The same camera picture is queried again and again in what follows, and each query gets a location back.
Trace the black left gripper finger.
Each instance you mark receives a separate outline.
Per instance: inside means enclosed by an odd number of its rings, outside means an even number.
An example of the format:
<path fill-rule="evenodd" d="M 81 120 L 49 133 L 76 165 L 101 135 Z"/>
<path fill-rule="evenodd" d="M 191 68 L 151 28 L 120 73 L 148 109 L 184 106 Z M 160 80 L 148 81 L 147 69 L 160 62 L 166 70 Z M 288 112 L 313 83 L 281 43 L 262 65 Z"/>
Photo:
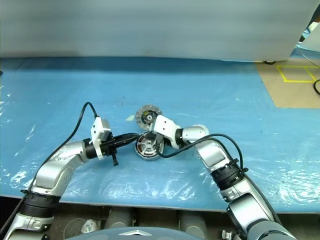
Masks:
<path fill-rule="evenodd" d="M 139 137 L 138 133 L 124 133 L 113 137 L 113 140 L 118 143 L 131 143 Z"/>
<path fill-rule="evenodd" d="M 134 141 L 136 141 L 136 137 L 126 137 L 126 138 L 119 138 L 119 139 L 114 139 L 114 147 L 115 148 L 120 148 L 124 147 Z"/>

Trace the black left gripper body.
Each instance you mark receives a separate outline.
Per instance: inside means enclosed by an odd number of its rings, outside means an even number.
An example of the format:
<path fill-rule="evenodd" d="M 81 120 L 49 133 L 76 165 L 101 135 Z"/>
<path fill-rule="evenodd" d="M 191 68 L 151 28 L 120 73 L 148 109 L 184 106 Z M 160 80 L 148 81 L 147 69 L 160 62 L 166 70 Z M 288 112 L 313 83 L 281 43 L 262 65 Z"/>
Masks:
<path fill-rule="evenodd" d="M 102 141 L 100 144 L 100 150 L 103 157 L 112 157 L 113 166 L 118 166 L 116 140 L 114 137 L 108 137 L 107 140 Z"/>

